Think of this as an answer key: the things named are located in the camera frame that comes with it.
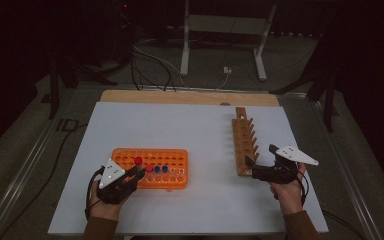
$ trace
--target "white board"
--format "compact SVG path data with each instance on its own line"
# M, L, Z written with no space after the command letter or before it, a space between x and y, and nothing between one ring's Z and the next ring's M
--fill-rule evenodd
M274 164L269 144L296 146L282 107L248 106L246 112L254 119L258 164ZM279 203L268 183L237 176L231 125L234 118L233 106L97 103L48 233L83 233L89 179L119 147L185 149L189 154L189 182L185 189L171 192L137 190L122 208L116 233L284 232ZM307 179L310 191L304 208L316 230L327 232L308 174Z

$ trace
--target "hand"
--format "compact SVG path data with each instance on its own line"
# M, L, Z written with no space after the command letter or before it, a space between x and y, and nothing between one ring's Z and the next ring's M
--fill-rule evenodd
M90 208L90 216L118 221L121 207L123 206L123 204L126 202L128 198L124 199L122 202L120 202L117 205L106 204L102 201L99 201L99 198L96 195L97 189L98 189L98 181L94 181L92 184L92 194L90 196L89 205L92 205L96 202L97 203Z
M297 177L302 181L302 176L305 173L304 163L298 163ZM301 202L301 185L297 180L288 184L269 183L270 190L273 194L277 194L280 203L280 211L283 215L289 215L303 211Z

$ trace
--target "red cap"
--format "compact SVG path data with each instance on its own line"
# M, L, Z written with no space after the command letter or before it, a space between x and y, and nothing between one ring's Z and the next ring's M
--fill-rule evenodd
M154 171L154 166L152 166L151 164L149 164L148 166L146 166L145 171L146 171L146 172L152 172L152 171Z
M135 157L135 165L141 165L142 164L142 158L141 157Z

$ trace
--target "long sleeve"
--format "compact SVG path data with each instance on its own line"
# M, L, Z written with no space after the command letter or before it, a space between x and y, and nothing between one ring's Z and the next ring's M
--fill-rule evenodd
M289 240L321 239L306 211L285 215L283 218Z
M83 234L84 240L111 240L114 237L117 221L89 217Z

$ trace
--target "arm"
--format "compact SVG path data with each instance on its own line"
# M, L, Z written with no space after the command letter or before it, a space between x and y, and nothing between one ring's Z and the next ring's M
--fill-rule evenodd
M126 200L117 205L105 204L99 201L99 198L96 196L97 187L98 182L95 181L92 185L90 204L96 204L90 208L89 221L83 234L84 240L113 239L121 207L127 200L126 198Z
M301 181L305 173L305 165L298 163L298 179ZM301 186L297 181L288 184L269 183L270 190L276 194L280 210L285 221L286 233L289 240L320 239L308 214L304 211L301 202Z

